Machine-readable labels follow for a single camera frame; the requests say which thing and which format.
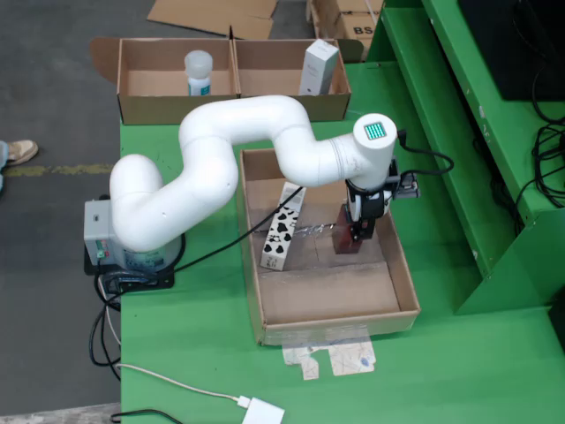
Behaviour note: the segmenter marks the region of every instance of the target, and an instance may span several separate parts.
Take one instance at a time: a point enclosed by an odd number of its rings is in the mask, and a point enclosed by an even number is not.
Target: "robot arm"
[[[114,231],[134,252],[166,245],[224,206],[237,188],[232,146],[272,140],[282,174],[300,186],[348,180],[358,189],[378,190],[388,177],[396,126],[388,117],[361,117],[353,133],[316,141],[304,107],[269,95],[212,102],[186,116],[179,141],[184,169],[162,185],[156,165],[128,155],[110,176]]]

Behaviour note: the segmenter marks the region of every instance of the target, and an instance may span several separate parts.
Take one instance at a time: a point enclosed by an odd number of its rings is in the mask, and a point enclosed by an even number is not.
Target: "white bottle cap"
[[[193,50],[185,57],[186,75],[197,80],[206,78],[212,71],[214,59],[203,50]]]

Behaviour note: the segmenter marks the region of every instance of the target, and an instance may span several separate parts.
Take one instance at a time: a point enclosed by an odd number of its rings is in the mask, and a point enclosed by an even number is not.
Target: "white product box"
[[[284,183],[279,205],[286,201],[298,188],[299,185]],[[306,189],[303,188],[273,217],[261,254],[261,267],[277,271],[283,270],[305,195]]]
[[[339,49],[316,40],[304,56],[299,95],[327,95],[334,76]]]

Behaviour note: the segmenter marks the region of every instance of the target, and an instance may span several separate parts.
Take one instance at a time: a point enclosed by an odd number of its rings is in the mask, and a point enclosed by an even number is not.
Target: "sneaker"
[[[20,165],[37,155],[39,148],[31,140],[12,141],[8,143],[8,163],[6,166]]]

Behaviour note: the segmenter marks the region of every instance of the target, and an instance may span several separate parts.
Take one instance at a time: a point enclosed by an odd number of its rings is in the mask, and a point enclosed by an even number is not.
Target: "paper scrap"
[[[300,365],[305,380],[315,380],[320,376],[318,361],[311,353],[327,350],[334,375],[371,373],[377,359],[373,343],[369,337],[350,338],[331,343],[293,344],[282,347],[286,365]]]

